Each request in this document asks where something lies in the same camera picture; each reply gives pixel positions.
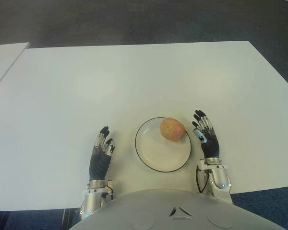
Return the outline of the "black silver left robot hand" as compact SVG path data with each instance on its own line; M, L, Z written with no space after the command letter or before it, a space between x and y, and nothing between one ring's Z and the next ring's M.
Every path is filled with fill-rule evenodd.
M107 139L108 126L103 127L97 135L89 164L89 179L104 180L115 150L114 140Z

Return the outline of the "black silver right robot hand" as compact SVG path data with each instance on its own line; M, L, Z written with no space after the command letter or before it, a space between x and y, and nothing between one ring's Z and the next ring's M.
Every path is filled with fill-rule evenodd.
M195 127L193 133L201 142L204 158L219 158L219 143L210 119L201 110L196 110L193 117L197 120L192 121Z

